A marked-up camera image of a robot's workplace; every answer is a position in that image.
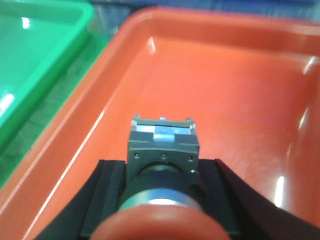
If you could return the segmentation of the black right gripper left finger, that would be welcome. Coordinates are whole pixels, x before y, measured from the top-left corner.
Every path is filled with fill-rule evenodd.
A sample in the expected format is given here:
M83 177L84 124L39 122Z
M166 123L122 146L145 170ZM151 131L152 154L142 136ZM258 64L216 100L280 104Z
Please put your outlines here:
M123 160L99 160L83 187L36 239L90 239L98 225L117 211L125 183Z

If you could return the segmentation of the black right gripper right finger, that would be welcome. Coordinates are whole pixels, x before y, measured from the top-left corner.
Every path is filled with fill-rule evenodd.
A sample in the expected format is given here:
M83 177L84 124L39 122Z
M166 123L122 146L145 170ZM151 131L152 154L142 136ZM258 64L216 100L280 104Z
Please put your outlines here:
M220 159L199 160L204 211L233 240L318 240L320 229L275 206Z

